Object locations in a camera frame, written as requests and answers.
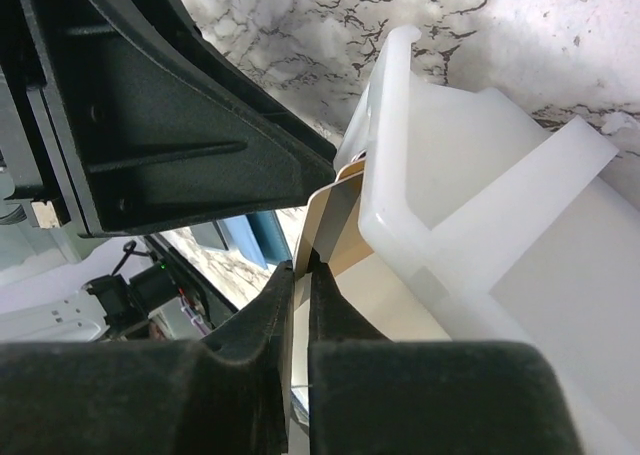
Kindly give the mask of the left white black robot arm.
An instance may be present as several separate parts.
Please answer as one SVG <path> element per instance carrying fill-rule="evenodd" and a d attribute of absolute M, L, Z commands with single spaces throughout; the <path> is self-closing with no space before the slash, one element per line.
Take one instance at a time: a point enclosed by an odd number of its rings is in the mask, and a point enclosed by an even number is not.
<path fill-rule="evenodd" d="M 335 148 L 182 0 L 1 0 L 1 309 L 67 304 L 131 239 L 304 205 Z"/>

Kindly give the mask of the clear acrylic card box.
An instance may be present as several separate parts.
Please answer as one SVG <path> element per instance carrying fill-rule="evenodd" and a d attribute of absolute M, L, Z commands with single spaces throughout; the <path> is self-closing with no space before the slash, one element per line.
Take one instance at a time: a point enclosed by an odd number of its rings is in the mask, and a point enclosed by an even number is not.
<path fill-rule="evenodd" d="M 425 81 L 420 36 L 389 33 L 334 160 L 366 158 L 364 240 L 450 338 L 536 346 L 586 452 L 637 453 L 639 213 L 600 176 L 616 147 Z"/>

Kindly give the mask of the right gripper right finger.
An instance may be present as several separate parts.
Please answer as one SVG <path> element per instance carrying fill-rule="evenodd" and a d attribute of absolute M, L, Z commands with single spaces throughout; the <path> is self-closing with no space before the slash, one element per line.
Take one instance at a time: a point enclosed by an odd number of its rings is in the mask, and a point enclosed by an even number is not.
<path fill-rule="evenodd" d="M 315 454 L 569 454 L 573 421 L 534 347 L 394 342 L 311 272 L 308 380 Z"/>

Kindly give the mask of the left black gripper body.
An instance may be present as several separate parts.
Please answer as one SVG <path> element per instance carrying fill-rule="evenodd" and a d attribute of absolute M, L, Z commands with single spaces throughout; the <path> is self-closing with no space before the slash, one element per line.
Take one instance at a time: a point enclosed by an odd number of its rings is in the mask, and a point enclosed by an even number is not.
<path fill-rule="evenodd" d="M 1 154 L 15 189 L 8 201 L 34 226 L 34 202 L 53 204 L 57 220 L 85 228 L 61 133 L 63 110 L 55 43 L 71 29 L 85 0 L 1 0 Z"/>

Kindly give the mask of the teal leather card holder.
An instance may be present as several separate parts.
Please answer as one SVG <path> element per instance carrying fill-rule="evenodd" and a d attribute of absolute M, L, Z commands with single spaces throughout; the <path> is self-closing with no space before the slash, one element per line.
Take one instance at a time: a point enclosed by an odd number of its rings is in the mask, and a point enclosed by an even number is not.
<path fill-rule="evenodd" d="M 238 252 L 262 269 L 292 259 L 284 231 L 274 211 L 214 220 L 190 227 L 196 243 L 218 252 Z"/>

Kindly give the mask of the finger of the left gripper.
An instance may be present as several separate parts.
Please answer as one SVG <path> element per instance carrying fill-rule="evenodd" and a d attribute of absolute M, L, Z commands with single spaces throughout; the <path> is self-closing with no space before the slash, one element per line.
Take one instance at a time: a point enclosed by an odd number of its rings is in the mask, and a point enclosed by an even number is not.
<path fill-rule="evenodd" d="M 53 49 L 61 133 L 85 228 L 146 235 L 304 205 L 335 147 L 234 67 L 181 0 L 85 0 Z"/>

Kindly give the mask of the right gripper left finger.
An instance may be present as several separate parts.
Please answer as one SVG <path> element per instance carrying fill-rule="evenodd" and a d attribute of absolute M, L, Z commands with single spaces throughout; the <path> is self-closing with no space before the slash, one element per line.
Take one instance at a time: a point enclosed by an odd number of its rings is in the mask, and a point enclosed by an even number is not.
<path fill-rule="evenodd" d="M 1 348 L 5 454 L 283 454 L 294 271 L 200 340 Z"/>

